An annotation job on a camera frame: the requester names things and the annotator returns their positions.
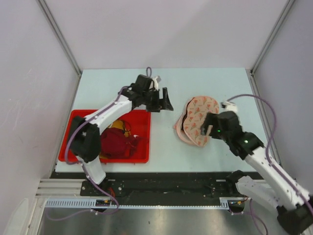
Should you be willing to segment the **orange bra with black trim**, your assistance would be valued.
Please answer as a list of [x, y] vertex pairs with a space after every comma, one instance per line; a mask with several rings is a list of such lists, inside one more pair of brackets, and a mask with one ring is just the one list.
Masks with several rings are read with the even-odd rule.
[[187, 108], [188, 108], [189, 104], [192, 102], [193, 99], [194, 99], [194, 98], [191, 98], [191, 99], [187, 102], [187, 104], [185, 105], [185, 113], [184, 113], [183, 118], [182, 118], [182, 121], [181, 121], [181, 131], [184, 130], [183, 124], [184, 124], [184, 122], [185, 122], [185, 120], [186, 120], [186, 118], [187, 118], [187, 116], [188, 116]]

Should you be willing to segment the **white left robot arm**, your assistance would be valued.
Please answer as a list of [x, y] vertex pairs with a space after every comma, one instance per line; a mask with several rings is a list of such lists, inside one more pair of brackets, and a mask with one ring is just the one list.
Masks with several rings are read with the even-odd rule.
[[140, 74], [134, 83], [123, 86], [109, 104], [85, 117], [73, 118], [65, 159], [68, 159], [69, 152], [76, 156], [76, 163], [81, 165], [86, 177], [92, 182], [91, 190], [96, 195], [104, 195], [108, 190], [108, 183], [104, 181], [106, 173], [99, 158], [101, 135], [105, 129], [122, 115], [142, 105], [148, 112], [173, 111], [167, 88], [159, 88], [160, 81], [160, 76]]

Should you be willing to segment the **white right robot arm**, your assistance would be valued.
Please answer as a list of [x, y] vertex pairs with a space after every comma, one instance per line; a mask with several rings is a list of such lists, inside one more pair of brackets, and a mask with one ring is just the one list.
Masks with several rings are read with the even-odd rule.
[[223, 140], [230, 151], [253, 167], [270, 186], [266, 188], [237, 170], [225, 184], [230, 196], [248, 196], [277, 216], [278, 223], [290, 235], [299, 235], [313, 224], [313, 195], [297, 183], [269, 156], [263, 142], [245, 132], [233, 111], [208, 113], [201, 134]]

